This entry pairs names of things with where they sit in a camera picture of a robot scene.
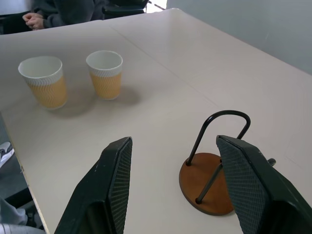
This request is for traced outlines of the wooden base metal cup stand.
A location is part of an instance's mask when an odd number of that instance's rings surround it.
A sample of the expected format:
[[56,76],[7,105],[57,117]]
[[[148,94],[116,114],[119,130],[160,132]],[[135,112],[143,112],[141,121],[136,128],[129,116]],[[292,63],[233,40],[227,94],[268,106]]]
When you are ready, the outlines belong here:
[[208,126],[221,116],[238,116],[246,123],[237,139],[242,139],[251,125],[250,117],[241,111],[223,110],[209,116],[203,123],[189,157],[179,172],[180,189],[186,200],[197,210],[208,215],[227,215],[234,208],[230,201],[221,156],[197,153]]

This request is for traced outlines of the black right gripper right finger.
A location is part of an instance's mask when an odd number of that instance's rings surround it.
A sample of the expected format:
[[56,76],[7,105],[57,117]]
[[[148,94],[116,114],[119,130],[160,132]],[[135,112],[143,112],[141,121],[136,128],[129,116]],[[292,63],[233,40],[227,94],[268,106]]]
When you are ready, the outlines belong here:
[[223,135],[216,144],[243,234],[312,234],[312,208],[257,147]]

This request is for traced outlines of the grey trouser leg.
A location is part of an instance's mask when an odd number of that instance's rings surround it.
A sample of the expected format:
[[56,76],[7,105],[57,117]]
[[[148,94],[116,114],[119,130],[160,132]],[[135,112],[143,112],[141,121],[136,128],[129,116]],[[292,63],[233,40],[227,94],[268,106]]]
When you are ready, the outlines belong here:
[[46,234],[44,230],[27,226],[25,209],[15,208],[0,197],[0,234]]

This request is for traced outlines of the grey white sneaker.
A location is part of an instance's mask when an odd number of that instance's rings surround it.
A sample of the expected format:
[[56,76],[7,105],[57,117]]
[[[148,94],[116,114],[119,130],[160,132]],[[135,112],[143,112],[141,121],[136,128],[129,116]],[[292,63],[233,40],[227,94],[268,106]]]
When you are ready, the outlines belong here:
[[15,153],[11,142],[6,141],[0,144],[0,168],[12,157]]

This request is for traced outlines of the black office chair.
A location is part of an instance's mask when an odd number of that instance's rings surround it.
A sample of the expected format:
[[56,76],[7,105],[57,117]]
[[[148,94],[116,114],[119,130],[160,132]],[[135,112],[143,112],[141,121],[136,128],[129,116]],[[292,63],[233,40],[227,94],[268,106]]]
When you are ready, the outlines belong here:
[[108,0],[102,7],[104,19],[144,14],[150,0]]

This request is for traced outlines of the person in dark sweater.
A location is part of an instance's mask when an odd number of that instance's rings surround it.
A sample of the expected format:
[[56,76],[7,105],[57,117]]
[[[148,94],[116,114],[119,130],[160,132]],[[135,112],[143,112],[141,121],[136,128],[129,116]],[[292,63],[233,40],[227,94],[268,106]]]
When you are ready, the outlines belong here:
[[43,16],[44,29],[104,19],[106,0],[34,0],[29,13]]

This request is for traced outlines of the person's clasped hands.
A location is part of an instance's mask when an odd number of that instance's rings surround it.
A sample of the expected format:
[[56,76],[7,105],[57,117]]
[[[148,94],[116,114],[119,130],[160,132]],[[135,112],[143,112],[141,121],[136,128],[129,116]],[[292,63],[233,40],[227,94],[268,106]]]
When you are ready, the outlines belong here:
[[37,13],[27,13],[22,16],[26,25],[32,30],[41,30],[44,29],[43,25],[43,16]]

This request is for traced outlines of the orange white paper cup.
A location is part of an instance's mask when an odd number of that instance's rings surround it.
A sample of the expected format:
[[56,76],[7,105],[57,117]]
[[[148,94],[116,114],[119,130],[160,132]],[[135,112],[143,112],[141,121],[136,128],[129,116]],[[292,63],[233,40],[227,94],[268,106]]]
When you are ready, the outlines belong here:
[[96,94],[104,100],[113,100],[120,94],[123,59],[113,51],[101,50],[86,58]]
[[54,56],[28,58],[18,71],[38,103],[47,109],[58,109],[67,101],[62,62]]

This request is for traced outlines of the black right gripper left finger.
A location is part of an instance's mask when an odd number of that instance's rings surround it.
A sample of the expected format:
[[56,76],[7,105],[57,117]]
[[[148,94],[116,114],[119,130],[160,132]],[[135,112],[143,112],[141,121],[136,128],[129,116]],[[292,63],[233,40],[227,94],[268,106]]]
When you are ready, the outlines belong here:
[[132,138],[110,143],[76,186],[54,234],[123,234]]

